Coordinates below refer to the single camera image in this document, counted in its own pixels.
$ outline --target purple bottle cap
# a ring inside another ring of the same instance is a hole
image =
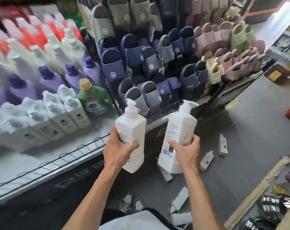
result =
[[[90,56],[86,56],[84,58],[84,61],[86,62],[85,66],[88,69],[92,69],[96,66],[95,62],[92,60],[92,58]]]
[[[67,75],[75,77],[78,75],[79,71],[73,64],[67,64],[66,66]]]
[[[9,75],[8,79],[13,88],[24,88],[27,85],[26,81],[21,79],[16,74]]]
[[[39,71],[42,75],[42,78],[45,80],[52,80],[55,77],[55,74],[51,72],[47,66],[39,67]]]

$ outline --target orange stripe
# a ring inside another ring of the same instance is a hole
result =
[[[272,11],[275,11],[275,10],[276,10],[276,8],[248,13],[247,14],[247,17],[254,16],[254,15],[258,15],[258,14],[267,14],[267,13],[272,12]]]

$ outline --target green bottle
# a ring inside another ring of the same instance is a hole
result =
[[[80,92],[78,98],[83,108],[91,115],[102,115],[113,108],[109,92],[101,87],[93,86],[89,79],[79,81]]]

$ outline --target black pants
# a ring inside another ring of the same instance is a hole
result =
[[[167,219],[161,215],[156,209],[146,207],[142,211],[149,211],[151,214],[153,214],[157,219],[164,224],[167,228],[170,230],[177,230],[172,224],[170,224]],[[103,225],[111,220],[124,217],[126,214],[120,210],[114,210],[114,209],[104,209],[104,212],[102,214],[100,225]]]

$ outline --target hand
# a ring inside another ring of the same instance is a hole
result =
[[[198,174],[199,155],[200,155],[200,138],[193,135],[192,143],[189,146],[182,146],[174,140],[169,140],[168,143],[172,146],[177,155],[178,162],[183,171],[193,169]]]
[[[127,163],[130,154],[140,146],[138,142],[124,144],[119,141],[116,127],[111,128],[110,139],[104,147],[105,168],[112,170],[117,175]]]

